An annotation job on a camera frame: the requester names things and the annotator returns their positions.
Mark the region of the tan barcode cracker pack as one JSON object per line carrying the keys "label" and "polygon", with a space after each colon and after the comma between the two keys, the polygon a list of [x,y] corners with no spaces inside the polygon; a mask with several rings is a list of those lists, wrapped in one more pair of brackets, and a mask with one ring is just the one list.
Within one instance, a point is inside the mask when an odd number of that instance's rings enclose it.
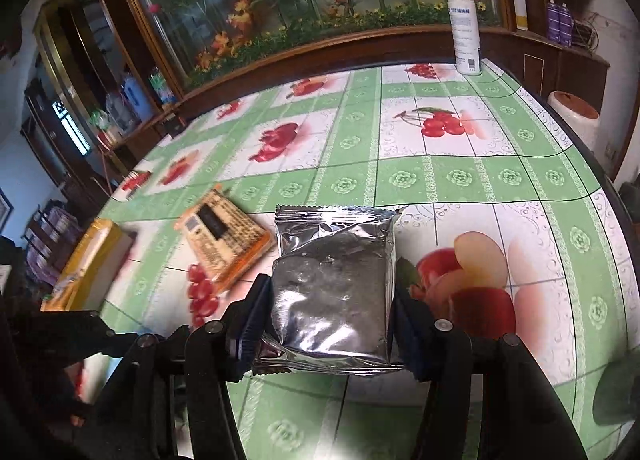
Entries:
{"label": "tan barcode cracker pack", "polygon": [[186,238],[214,294],[230,290],[274,246],[271,231],[233,203],[221,186],[184,211],[175,228]]}

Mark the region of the silver foil snack packet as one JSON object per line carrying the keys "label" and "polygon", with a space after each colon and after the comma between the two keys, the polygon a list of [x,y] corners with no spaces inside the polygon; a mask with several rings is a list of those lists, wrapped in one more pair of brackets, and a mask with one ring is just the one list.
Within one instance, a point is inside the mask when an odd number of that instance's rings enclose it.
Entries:
{"label": "silver foil snack packet", "polygon": [[378,376],[393,352],[397,209],[278,206],[279,257],[256,374]]}

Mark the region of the wooden chair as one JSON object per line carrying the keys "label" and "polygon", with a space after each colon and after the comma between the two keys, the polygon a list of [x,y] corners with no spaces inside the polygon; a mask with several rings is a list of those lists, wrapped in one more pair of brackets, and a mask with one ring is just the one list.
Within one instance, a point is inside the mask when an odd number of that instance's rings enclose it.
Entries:
{"label": "wooden chair", "polygon": [[23,233],[30,272],[54,287],[81,236],[77,218],[63,202],[51,200],[43,209],[38,207]]}

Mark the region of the small black jar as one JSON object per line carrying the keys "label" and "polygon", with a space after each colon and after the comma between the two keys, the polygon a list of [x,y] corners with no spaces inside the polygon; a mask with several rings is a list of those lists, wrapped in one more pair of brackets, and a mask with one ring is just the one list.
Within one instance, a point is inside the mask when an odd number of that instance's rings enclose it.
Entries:
{"label": "small black jar", "polygon": [[176,138],[188,127],[188,123],[175,113],[168,114],[161,122],[166,135]]}

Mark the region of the grey thermos jug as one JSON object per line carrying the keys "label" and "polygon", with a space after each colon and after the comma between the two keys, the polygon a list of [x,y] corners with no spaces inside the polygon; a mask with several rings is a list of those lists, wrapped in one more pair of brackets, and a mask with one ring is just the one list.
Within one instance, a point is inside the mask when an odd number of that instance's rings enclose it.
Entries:
{"label": "grey thermos jug", "polygon": [[115,122],[119,130],[124,134],[129,134],[134,127],[129,108],[122,101],[122,96],[115,91],[110,91],[105,97],[105,108],[109,116]]}

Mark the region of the blue thermos jug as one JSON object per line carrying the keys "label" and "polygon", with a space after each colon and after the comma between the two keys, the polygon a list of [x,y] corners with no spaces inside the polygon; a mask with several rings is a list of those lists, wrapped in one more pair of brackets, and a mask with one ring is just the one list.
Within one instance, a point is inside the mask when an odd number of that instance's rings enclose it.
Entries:
{"label": "blue thermos jug", "polygon": [[128,72],[125,72],[124,76],[122,76],[122,91],[141,123],[152,119],[154,110],[150,100],[146,97],[137,79]]}

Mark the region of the white plastic bucket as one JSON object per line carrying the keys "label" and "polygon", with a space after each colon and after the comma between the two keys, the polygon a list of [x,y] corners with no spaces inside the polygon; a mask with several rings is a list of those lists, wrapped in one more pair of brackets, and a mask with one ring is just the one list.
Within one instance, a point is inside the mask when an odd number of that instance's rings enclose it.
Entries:
{"label": "white plastic bucket", "polygon": [[593,106],[584,99],[561,90],[552,91],[548,96],[548,103],[590,151],[596,149],[600,114]]}

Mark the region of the white spray bottle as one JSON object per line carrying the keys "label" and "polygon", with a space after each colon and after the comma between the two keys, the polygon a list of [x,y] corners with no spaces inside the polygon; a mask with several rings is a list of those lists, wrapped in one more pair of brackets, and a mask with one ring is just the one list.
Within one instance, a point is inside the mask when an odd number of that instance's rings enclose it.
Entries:
{"label": "white spray bottle", "polygon": [[472,0],[448,0],[454,57],[462,75],[480,75],[480,28]]}

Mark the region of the purple bottles pair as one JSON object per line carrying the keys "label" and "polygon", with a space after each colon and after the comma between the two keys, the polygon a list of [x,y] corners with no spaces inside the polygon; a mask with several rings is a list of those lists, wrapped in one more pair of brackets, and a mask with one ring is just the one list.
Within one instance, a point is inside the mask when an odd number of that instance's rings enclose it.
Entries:
{"label": "purple bottles pair", "polygon": [[550,42],[570,47],[573,42],[574,20],[566,4],[549,0],[547,4],[547,38]]}

